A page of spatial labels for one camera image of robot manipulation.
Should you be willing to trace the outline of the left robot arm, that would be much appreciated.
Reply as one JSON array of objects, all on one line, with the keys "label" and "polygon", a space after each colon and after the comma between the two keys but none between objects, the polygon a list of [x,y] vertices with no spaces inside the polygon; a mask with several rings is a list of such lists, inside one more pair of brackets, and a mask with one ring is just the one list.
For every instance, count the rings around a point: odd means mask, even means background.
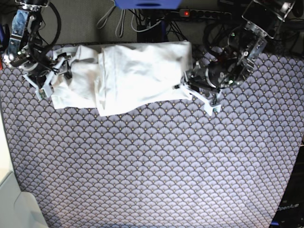
[{"label": "left robot arm", "polygon": [[192,69],[185,71],[181,83],[174,88],[201,100],[209,116],[220,112],[222,90],[246,81],[267,40],[275,38],[294,5],[294,0],[251,1],[242,14],[243,22],[232,29],[221,53],[211,49],[208,36],[204,34],[205,49],[215,60],[205,66],[196,62]]}]

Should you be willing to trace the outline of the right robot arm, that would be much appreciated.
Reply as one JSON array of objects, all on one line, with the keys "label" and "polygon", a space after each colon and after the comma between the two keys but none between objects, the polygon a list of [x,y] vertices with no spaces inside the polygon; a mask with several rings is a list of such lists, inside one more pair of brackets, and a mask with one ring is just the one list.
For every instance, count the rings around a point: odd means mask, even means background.
[{"label": "right robot arm", "polygon": [[[20,0],[18,3],[21,8],[12,20],[12,32],[4,49],[4,60],[8,66],[24,71],[23,78],[35,88],[39,100],[49,98],[53,94],[51,82],[55,76],[64,76],[66,79],[72,77],[70,51],[48,56],[60,36],[61,17],[54,4],[48,0]],[[39,33],[44,21],[41,11],[46,7],[52,9],[57,19],[57,31],[51,43],[47,43]]]}]

